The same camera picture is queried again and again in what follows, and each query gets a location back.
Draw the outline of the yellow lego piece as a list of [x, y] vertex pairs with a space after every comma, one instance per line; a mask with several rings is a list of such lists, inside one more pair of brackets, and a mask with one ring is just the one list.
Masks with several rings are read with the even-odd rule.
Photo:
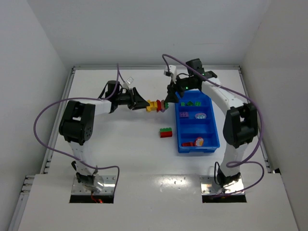
[[148, 100], [148, 106], [146, 107], [147, 112], [156, 111], [157, 110], [157, 101]]

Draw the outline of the purple curved lego brick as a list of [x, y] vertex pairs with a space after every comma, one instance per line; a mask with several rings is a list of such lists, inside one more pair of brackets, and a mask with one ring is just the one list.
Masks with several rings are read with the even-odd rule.
[[189, 118], [188, 112], [180, 112], [180, 118]]

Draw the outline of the red curved lego brick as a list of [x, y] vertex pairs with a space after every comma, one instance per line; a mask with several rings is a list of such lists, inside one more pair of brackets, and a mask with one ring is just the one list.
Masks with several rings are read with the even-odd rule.
[[194, 147], [194, 142], [184, 142], [181, 144], [182, 147]]

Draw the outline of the red flower lego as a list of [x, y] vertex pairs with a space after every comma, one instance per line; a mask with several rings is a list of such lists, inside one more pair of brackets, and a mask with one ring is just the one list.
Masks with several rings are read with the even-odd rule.
[[204, 144], [204, 139], [202, 137], [197, 137], [194, 141], [194, 146], [196, 147], [202, 147]]

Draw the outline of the purple flower lego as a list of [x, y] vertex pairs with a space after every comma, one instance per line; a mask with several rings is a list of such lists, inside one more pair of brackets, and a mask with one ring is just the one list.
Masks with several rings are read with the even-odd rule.
[[207, 115], [205, 113], [196, 113], [195, 118], [196, 119], [206, 119]]

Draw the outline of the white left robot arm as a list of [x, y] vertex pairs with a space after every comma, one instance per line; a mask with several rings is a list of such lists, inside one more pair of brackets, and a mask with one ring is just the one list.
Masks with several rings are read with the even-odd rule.
[[78, 183], [92, 193], [103, 190], [102, 177], [92, 159], [89, 140], [94, 130], [96, 116], [113, 113], [119, 105], [130, 110], [145, 109], [150, 104], [140, 96], [135, 87], [123, 88], [118, 80], [107, 82], [97, 100], [69, 100], [62, 116], [59, 133], [72, 149], [72, 166]]

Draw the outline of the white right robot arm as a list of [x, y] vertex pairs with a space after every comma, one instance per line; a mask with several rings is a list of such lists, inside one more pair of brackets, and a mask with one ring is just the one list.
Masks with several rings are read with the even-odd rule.
[[180, 78], [174, 65], [166, 65], [165, 76], [171, 77], [167, 86], [168, 103], [178, 103], [188, 90], [199, 90], [207, 95], [224, 113], [223, 137], [227, 143], [222, 163], [214, 173], [214, 185], [223, 186], [239, 180], [240, 166], [254, 156], [255, 147], [248, 157], [244, 153], [254, 137], [258, 134], [257, 107], [238, 99], [240, 93], [221, 85], [213, 71], [205, 71], [200, 59], [186, 63], [188, 77]]

